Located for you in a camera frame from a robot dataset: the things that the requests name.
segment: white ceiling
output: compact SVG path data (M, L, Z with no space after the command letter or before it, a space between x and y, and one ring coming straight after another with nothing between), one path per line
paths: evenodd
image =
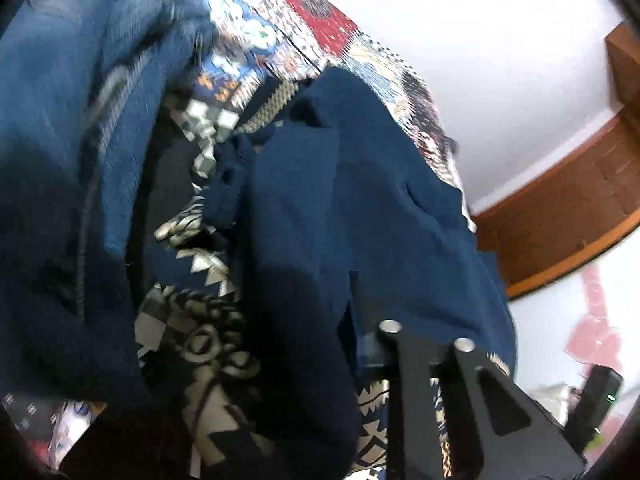
M476 212L595 133L612 102L609 0L329 0L433 91Z

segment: blue jacket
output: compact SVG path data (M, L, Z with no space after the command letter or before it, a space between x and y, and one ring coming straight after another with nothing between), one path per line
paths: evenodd
M27 0L1 38L0 381L14 391L147 400L132 206L161 96L214 37L200 0Z
M264 139L256 155L252 142ZM202 224L237 235L233 252L241 258L231 262L232 273L233 266L244 271L249 342L270 400L273 427L264 434L276 434L299 470L310 463L300 427L325 444L314 452L317 459L325 451L327 463L348 464L341 453L357 437L360 418L337 330L348 328L352 271L365 296L388 301L382 319L442 344L471 338L513 370L516 335L504 283L495 259L476 247L460 190L425 164L366 83L328 68L276 121L232 137L214 154ZM190 262L180 265L184 277L197 279ZM166 274L160 281L184 286ZM353 318L356 338L366 339ZM295 405L296 419L287 419Z

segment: patterned fabric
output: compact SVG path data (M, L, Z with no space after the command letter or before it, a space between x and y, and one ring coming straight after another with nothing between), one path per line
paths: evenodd
M237 131L244 134L254 134L260 128L271 123L299 89L300 86L297 83L283 81L257 113L240 126Z
M202 221L203 202L203 196L194 195L185 209L156 229L154 232L156 240L167 240L172 247L176 248L198 234Z
M193 163L193 170L201 178L206 178L216 167L214 145L229 138L239 115L195 99L187 102L175 95L167 96L162 105L169 109L172 120L180 126L187 140L198 143L201 153Z
M386 408L388 407L386 402L388 398L388 381L374 381L367 384L358 395L362 428L358 438L358 454L353 462L353 472L386 465Z
M366 81L438 177L462 190L433 97L397 54L362 32L327 0L204 0L220 30L194 95L241 112L268 75L314 78L328 65ZM463 214L469 219L463 197Z
M273 452L245 416L260 399L251 382L260 363L244 348L246 319L236 303L222 290L218 296L157 285L136 319L141 367L163 347L180 356L180 376L191 373L182 418L205 466Z

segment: red patterned fabric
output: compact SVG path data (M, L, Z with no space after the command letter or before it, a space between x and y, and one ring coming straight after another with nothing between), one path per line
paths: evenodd
M340 56L357 26L327 0L285 0L305 20L320 47Z

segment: metal screw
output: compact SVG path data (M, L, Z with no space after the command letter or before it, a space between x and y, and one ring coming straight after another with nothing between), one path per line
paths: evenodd
M386 332L388 334L397 334L402 330L402 324L395 319L385 319L384 321L380 321L378 326L382 332Z
M453 342L453 346L455 346L461 352L471 352L474 348L476 348L476 343L471 341L468 337L459 337Z

